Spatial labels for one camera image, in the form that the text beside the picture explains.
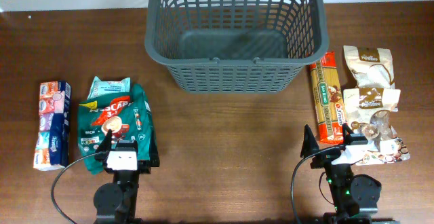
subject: cable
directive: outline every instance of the cable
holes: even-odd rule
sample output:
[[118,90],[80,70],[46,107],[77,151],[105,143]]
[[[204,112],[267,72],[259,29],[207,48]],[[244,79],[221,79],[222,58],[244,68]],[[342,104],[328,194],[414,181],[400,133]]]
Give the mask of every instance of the cable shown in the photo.
[[68,215],[66,215],[62,209],[60,209],[59,205],[57,205],[56,199],[54,198],[54,188],[56,187],[57,182],[59,181],[59,178],[62,176],[63,173],[66,172],[66,170],[68,170],[71,166],[75,165],[77,162],[80,162],[81,160],[84,160],[86,158],[95,156],[95,155],[99,155],[101,153],[106,153],[105,151],[99,152],[99,153],[91,153],[87,156],[81,157],[78,160],[74,161],[73,163],[69,164],[67,167],[65,167],[58,175],[57,177],[54,179],[53,185],[52,185],[52,202],[54,205],[54,208],[56,208],[56,210],[66,219],[69,221],[69,223],[72,224],[77,224],[76,222],[74,222],[70,217],[68,217]]
[[334,205],[333,203],[331,203],[325,196],[324,196],[324,193],[323,193],[323,191],[321,190],[321,180],[323,179],[323,175],[325,175],[326,174],[326,172],[322,172],[321,173],[321,176],[319,177],[319,183],[318,183],[318,187],[319,187],[319,192],[321,193],[321,195],[323,196],[323,198],[327,201],[327,202],[329,202],[331,205]]
[[298,218],[297,215],[297,211],[296,211],[296,206],[295,206],[295,202],[294,202],[294,183],[296,180],[296,174],[297,174],[297,170],[298,168],[308,159],[315,157],[316,155],[320,154],[320,153],[324,153],[326,151],[330,151],[330,150],[334,150],[334,149],[339,149],[340,146],[333,146],[333,147],[328,147],[325,149],[322,149],[316,153],[312,153],[311,155],[306,156],[304,159],[300,160],[300,162],[297,164],[297,166],[294,169],[294,172],[292,173],[292,180],[291,180],[291,204],[292,204],[292,212],[294,213],[294,218],[296,219],[297,224],[302,224],[300,219]]

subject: brown wooden surface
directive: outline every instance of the brown wooden surface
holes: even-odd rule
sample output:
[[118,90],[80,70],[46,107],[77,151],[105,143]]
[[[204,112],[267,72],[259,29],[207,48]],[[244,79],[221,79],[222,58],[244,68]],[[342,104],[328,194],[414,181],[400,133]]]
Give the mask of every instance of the brown wooden surface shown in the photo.
[[[342,86],[342,46],[389,48],[399,113],[392,124],[411,160],[354,167],[382,182],[376,217],[434,222],[434,3],[326,5],[330,50]],[[66,223],[50,200],[58,171],[32,169],[41,81],[67,80],[73,89],[70,160],[77,148],[77,104],[95,75],[131,77],[149,96],[161,167],[140,179],[137,216],[170,222],[291,219],[290,177],[299,161],[303,126],[317,132],[304,69],[274,95],[182,91],[164,66],[146,54],[145,10],[2,13],[0,17],[0,223]],[[333,211],[318,191],[320,170],[298,173],[299,213]],[[92,176],[80,163],[56,188],[59,205],[78,223],[92,223],[95,190],[111,175]],[[330,197],[326,185],[326,196]]]

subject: gray plastic basket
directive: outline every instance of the gray plastic basket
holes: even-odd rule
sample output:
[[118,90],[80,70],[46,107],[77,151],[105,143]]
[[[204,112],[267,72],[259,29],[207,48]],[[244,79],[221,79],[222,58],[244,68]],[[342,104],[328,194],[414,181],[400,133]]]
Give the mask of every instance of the gray plastic basket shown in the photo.
[[323,0],[150,0],[145,46],[186,91],[270,93],[329,39]]

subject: green plastic bag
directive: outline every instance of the green plastic bag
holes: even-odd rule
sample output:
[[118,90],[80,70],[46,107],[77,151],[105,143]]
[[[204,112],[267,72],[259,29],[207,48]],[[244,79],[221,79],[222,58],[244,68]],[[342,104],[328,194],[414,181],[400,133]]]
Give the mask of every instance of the green plastic bag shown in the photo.
[[[106,94],[79,104],[78,146],[82,156],[95,153],[109,129],[113,133],[113,149],[117,142],[137,141],[137,160],[159,166],[151,108],[140,85],[133,86],[130,92]],[[92,174],[102,172],[102,163],[93,157],[84,161]]]

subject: package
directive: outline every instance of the package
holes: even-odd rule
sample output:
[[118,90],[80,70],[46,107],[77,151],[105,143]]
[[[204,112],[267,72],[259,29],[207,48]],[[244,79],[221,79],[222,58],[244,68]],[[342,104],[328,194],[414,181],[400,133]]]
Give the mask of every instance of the package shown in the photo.
[[359,88],[395,89],[392,53],[383,48],[344,46],[347,66]]
[[125,78],[121,81],[101,81],[98,77],[94,78],[90,87],[89,96],[87,99],[96,98],[105,94],[115,92],[129,92],[130,78]]
[[68,165],[71,87],[65,81],[39,87],[39,133],[33,168],[46,171]]
[[347,121],[354,133],[368,139],[363,152],[357,155],[357,165],[385,164],[408,160],[410,154],[403,141],[390,126],[391,111],[398,105],[400,90],[384,88],[355,88],[344,91]]
[[[112,148],[118,142],[138,143],[138,160],[150,161],[159,166],[157,139],[155,137],[148,98],[139,85],[131,92],[115,92],[88,99],[79,104],[78,146],[82,156],[94,153],[112,130]],[[85,159],[86,168],[97,174],[102,163],[93,157]]]
[[337,145],[343,142],[345,107],[340,91],[334,52],[327,52],[309,66],[319,127],[319,142]]

